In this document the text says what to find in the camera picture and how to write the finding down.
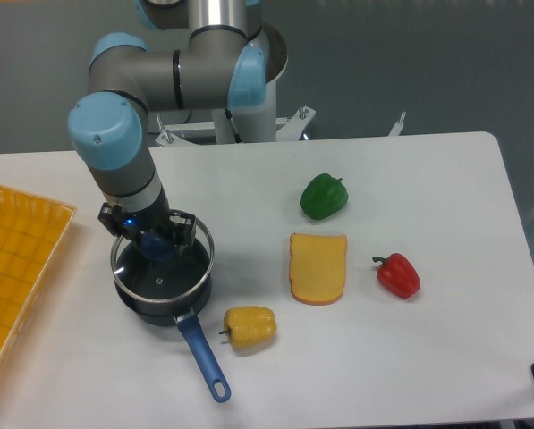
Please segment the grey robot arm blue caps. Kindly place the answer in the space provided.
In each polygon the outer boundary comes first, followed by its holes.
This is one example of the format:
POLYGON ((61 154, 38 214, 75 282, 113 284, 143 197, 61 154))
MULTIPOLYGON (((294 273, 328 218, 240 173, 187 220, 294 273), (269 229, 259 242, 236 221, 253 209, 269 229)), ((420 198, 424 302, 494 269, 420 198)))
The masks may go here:
POLYGON ((162 260, 193 244, 195 221, 174 222, 143 141, 149 115, 260 105, 267 59, 253 44, 262 24, 257 1, 138 1, 135 8, 153 28, 187 28, 188 46, 152 52, 127 33, 102 37, 90 60, 88 93, 70 111, 67 128, 106 198, 102 224, 145 257, 162 260))

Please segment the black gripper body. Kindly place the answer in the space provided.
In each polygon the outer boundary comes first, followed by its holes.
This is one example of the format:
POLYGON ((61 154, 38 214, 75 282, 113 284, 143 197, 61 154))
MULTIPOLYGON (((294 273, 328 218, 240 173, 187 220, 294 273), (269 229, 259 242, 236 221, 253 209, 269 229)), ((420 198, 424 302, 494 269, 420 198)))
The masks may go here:
POLYGON ((151 205, 139 211, 125 210, 121 204, 114 204, 114 236, 141 241, 140 236, 151 234, 162 241, 171 237, 170 207, 166 196, 158 196, 151 205))

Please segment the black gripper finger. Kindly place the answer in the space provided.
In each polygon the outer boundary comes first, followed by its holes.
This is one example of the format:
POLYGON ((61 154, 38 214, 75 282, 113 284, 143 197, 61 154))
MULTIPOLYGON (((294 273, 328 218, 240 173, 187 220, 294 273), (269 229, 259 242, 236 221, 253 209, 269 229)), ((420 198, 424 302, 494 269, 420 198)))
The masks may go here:
POLYGON ((179 257, 190 251, 196 236, 196 216, 183 211, 172 211, 169 215, 172 226, 172 242, 179 257))
POLYGON ((108 203, 103 203, 99 209, 97 219, 112 236, 121 236, 122 227, 116 220, 113 208, 108 203))

